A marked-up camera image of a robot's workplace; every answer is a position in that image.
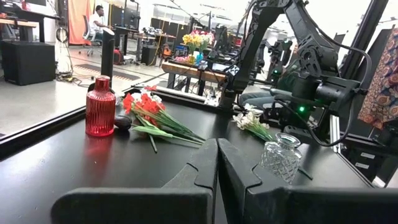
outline chair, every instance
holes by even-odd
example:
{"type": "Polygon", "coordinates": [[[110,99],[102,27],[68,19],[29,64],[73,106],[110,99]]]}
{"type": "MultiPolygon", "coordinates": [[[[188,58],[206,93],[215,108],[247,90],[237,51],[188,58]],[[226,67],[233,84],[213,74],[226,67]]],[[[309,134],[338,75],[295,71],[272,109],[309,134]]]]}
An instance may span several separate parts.
{"type": "Polygon", "coordinates": [[[87,57],[89,57],[90,55],[93,55],[93,53],[94,53],[95,44],[98,44],[98,46],[99,46],[102,43],[102,41],[95,39],[96,33],[94,35],[90,35],[90,26],[88,25],[87,16],[83,15],[83,18],[85,20],[85,27],[86,27],[86,29],[85,29],[85,31],[83,33],[83,39],[84,40],[88,40],[91,43],[90,49],[87,50],[87,57]]]}

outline clear glass jar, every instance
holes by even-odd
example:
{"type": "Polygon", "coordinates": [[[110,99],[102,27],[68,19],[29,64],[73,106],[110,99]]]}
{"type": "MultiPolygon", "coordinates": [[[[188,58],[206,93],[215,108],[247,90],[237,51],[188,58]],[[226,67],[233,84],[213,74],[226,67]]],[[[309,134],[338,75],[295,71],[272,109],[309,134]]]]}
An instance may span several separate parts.
{"type": "Polygon", "coordinates": [[[302,158],[301,152],[297,150],[301,143],[289,134],[277,133],[275,136],[277,142],[265,144],[260,166],[291,184],[302,158]]]}
{"type": "Polygon", "coordinates": [[[87,93],[86,133],[107,136],[113,133],[116,97],[109,90],[109,77],[101,75],[95,80],[93,91],[87,93]]]}

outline black box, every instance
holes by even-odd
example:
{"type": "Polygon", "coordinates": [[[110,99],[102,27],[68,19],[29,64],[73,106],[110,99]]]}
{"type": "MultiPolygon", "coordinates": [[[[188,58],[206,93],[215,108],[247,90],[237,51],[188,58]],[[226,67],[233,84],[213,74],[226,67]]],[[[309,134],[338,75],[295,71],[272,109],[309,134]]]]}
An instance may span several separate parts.
{"type": "Polygon", "coordinates": [[[2,41],[4,79],[29,85],[55,79],[55,47],[41,42],[2,41]]]}
{"type": "Polygon", "coordinates": [[[142,48],[141,63],[146,65],[156,65],[156,49],[154,46],[147,46],[142,48]]]}

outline colorful cloth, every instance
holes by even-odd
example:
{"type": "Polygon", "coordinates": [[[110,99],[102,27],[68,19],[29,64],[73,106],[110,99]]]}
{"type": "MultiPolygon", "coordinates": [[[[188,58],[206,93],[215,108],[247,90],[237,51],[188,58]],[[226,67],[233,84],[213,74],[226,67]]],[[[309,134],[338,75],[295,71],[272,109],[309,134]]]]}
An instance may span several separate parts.
{"type": "Polygon", "coordinates": [[[398,118],[398,29],[393,29],[377,66],[358,119],[382,129],[398,118]]]}

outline ribbed red vase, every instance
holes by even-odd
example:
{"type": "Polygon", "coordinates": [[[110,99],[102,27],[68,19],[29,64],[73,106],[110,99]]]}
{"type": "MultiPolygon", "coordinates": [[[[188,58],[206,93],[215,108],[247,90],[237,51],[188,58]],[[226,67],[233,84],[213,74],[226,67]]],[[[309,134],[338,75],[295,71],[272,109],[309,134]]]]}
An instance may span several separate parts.
{"type": "Polygon", "coordinates": [[[109,77],[101,75],[95,80],[93,91],[87,93],[86,133],[107,136],[113,133],[116,97],[109,91],[109,77]]]}

